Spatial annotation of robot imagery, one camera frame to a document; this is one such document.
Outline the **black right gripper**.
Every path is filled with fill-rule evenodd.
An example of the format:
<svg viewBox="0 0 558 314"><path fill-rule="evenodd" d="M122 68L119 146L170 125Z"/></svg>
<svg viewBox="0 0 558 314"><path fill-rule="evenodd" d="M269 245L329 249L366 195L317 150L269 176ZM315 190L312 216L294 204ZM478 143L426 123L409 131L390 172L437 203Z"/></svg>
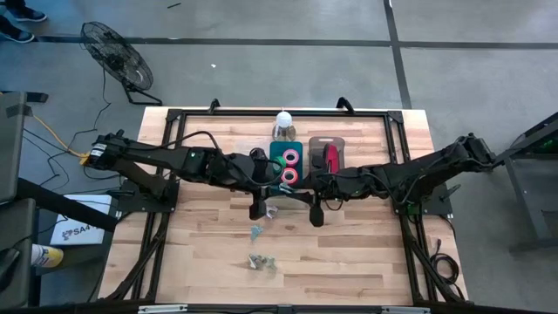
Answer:
<svg viewBox="0 0 558 314"><path fill-rule="evenodd" d="M309 192L304 193L289 193L285 196L297 201L302 201L310 205L310 222L314 227L322 227L324 223L324 213L321 208L321 191L325 187L323 178L328 174L328 169L326 166L326 161L324 159L324 147L319 151L318 154L313 154L312 156L312 169L309 174L307 174L303 179L303 185L309 185L313 190L313 202L312 194Z"/></svg>

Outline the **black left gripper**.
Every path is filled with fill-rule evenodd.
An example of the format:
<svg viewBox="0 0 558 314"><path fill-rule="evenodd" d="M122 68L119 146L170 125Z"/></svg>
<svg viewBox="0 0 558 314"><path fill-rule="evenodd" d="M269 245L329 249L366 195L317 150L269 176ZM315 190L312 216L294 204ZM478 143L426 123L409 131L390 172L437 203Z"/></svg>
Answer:
<svg viewBox="0 0 558 314"><path fill-rule="evenodd" d="M281 191L282 178L275 176L280 173L280 165L272 162L262 148L253 148L248 157L248 168L243 174L253 196L253 203L249 206L249 219L255 221L266 215L265 200L269 191Z"/></svg>

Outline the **red stapler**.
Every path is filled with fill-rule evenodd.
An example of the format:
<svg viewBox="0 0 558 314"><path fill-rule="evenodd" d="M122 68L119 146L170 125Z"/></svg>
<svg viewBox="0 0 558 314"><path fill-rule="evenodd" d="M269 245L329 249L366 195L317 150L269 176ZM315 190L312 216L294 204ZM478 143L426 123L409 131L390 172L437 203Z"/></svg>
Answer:
<svg viewBox="0 0 558 314"><path fill-rule="evenodd" d="M329 173L337 173L339 170L339 153L337 147L327 144L324 147L324 159Z"/></svg>

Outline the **teal plastic bin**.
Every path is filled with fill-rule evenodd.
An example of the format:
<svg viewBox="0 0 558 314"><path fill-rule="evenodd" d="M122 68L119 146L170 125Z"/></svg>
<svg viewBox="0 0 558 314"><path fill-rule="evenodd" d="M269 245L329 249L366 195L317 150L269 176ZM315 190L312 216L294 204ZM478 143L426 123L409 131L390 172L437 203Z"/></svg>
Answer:
<svg viewBox="0 0 558 314"><path fill-rule="evenodd" d="M272 162L274 162L274 158L276 156L282 156L283 152L290 148L294 148L300 154L300 160L298 164L292 167L298 172L298 181L295 184L289 185L295 191L296 185L303 180L303 144L298 141L273 141L269 145L269 158L272 160Z"/></svg>

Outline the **grey translucent plastic bin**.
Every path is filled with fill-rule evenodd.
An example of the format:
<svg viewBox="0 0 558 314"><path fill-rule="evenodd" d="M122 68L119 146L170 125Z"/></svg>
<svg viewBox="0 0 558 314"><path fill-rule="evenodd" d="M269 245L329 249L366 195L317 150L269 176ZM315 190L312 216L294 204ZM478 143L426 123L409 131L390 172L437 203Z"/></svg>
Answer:
<svg viewBox="0 0 558 314"><path fill-rule="evenodd" d="M312 156L313 154L318 154L319 151L325 147L327 144L331 144L337 147L337 151L339 153L339 170L344 168L344 146L345 141L341 137L324 137L324 136L316 136L310 138L309 141L309 170L312 169ZM325 187L327 187L332 179L333 173L328 173L323 178L323 182L325 183Z"/></svg>

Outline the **clear plastic bottle white cap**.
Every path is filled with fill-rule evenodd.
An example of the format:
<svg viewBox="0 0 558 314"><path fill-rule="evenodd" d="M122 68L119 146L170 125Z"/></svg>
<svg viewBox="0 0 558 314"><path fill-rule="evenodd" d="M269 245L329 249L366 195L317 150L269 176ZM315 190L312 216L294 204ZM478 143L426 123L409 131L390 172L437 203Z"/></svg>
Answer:
<svg viewBox="0 0 558 314"><path fill-rule="evenodd" d="M296 139L296 129L290 113L281 111L276 115L272 139L273 141L294 141Z"/></svg>

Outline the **white paper sheet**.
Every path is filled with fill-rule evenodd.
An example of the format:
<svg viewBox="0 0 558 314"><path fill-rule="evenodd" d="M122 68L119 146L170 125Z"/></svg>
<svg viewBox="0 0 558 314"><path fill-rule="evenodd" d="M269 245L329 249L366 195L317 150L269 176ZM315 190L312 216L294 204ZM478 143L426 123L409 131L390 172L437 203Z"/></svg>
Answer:
<svg viewBox="0 0 558 314"><path fill-rule="evenodd" d="M65 195L66 198L78 201L100 213L109 214L112 197L109 195ZM51 246L73 246L101 244L105 231L90 224L78 222L58 215L57 224L53 229Z"/></svg>

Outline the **black floor fan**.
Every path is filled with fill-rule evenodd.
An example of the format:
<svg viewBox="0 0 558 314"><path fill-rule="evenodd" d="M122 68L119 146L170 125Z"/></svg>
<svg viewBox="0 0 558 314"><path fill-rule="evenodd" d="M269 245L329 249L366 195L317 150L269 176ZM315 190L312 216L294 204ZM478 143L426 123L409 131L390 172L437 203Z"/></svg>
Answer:
<svg viewBox="0 0 558 314"><path fill-rule="evenodd" d="M101 22L83 23L82 44L92 58L123 87L128 102L136 106L162 106L147 91L153 74L139 52L118 32Z"/></svg>

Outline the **black metal beam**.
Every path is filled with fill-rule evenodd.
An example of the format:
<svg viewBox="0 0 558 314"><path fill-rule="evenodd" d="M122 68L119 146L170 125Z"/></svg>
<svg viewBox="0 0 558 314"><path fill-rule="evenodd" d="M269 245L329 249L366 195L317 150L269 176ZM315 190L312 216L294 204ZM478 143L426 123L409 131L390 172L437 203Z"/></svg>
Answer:
<svg viewBox="0 0 558 314"><path fill-rule="evenodd" d="M36 205L68 218L87 223L93 227L113 232L118 220L108 214L99 212L78 201L68 199L39 185L19 178L17 180L17 198L33 199Z"/></svg>

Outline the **yellow and white can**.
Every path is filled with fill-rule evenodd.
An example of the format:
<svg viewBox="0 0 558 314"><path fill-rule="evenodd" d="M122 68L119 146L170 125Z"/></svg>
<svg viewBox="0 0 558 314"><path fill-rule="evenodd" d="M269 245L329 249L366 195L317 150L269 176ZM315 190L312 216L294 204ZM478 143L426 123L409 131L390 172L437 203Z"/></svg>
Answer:
<svg viewBox="0 0 558 314"><path fill-rule="evenodd" d="M31 266L55 268L64 258L64 251L51 246L33 244L31 246Z"/></svg>

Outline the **grey equipment case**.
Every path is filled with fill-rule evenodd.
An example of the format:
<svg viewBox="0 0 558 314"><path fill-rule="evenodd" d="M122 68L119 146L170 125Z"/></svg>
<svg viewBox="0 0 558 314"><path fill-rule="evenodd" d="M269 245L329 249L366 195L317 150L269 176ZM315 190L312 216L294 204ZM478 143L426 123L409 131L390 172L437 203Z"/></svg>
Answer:
<svg viewBox="0 0 558 314"><path fill-rule="evenodd" d="M24 93L0 95L0 203L10 201L17 193L25 106Z"/></svg>
<svg viewBox="0 0 558 314"><path fill-rule="evenodd" d="M0 311L27 304L35 206L32 199L0 205Z"/></svg>

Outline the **person's shoe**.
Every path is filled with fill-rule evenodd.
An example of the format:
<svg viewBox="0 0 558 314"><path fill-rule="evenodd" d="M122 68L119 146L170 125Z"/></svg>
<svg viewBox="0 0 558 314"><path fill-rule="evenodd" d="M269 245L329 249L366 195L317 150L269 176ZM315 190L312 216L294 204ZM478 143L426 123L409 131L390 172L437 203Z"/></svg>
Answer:
<svg viewBox="0 0 558 314"><path fill-rule="evenodd" d="M17 28L4 16L0 16L0 35L20 44L27 44L35 39L32 33Z"/></svg>
<svg viewBox="0 0 558 314"><path fill-rule="evenodd" d="M39 10L33 10L26 5L25 0L3 0L8 12L18 22L43 22L47 16Z"/></svg>

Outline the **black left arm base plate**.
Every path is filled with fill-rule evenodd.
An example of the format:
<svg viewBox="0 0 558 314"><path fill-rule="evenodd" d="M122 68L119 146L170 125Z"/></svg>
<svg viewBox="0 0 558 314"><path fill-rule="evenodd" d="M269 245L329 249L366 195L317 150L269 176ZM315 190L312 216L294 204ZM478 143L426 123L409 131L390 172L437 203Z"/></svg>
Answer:
<svg viewBox="0 0 558 314"><path fill-rule="evenodd" d="M165 181L165 183L162 196L153 195L129 180L125 180L119 190L109 192L109 195L118 201L120 212L173 213L178 201L180 183L177 181Z"/></svg>

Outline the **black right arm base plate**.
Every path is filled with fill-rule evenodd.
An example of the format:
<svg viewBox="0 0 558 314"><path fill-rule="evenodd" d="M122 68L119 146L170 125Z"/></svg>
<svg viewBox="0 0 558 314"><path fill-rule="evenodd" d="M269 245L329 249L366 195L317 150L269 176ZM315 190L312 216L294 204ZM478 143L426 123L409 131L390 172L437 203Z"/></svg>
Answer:
<svg viewBox="0 0 558 314"><path fill-rule="evenodd" d="M453 218L453 208L450 197L461 187L460 184L448 187L445 183L437 186L430 196L420 204L396 205L393 209L395 215L436 215Z"/></svg>

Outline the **silver metal bracket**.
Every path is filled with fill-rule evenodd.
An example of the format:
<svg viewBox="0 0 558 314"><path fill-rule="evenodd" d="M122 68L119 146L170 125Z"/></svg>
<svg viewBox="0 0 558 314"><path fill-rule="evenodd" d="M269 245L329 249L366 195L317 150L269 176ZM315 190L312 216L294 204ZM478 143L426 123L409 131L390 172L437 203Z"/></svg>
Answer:
<svg viewBox="0 0 558 314"><path fill-rule="evenodd" d="M423 307L383 306L381 314L431 314L431 310Z"/></svg>
<svg viewBox="0 0 558 314"><path fill-rule="evenodd" d="M187 304L151 304L138 308L138 314L177 314L187 311Z"/></svg>

